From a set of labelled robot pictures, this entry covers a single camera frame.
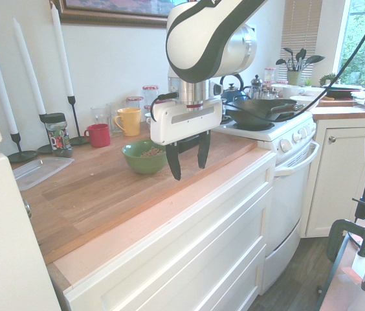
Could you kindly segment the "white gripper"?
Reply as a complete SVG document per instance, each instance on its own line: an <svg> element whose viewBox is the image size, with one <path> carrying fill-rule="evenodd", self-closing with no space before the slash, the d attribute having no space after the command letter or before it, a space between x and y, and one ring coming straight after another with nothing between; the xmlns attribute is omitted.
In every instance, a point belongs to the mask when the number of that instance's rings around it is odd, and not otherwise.
<svg viewBox="0 0 365 311"><path fill-rule="evenodd" d="M181 179L178 142L199 133L197 160L199 168L205 168L210 149L210 130L218 127L222 118L222 101L210 98L203 108L188 111L185 104L175 101L155 104L154 120L150 121L150 137L154 143L166 145L166 158L176 180Z"/></svg>

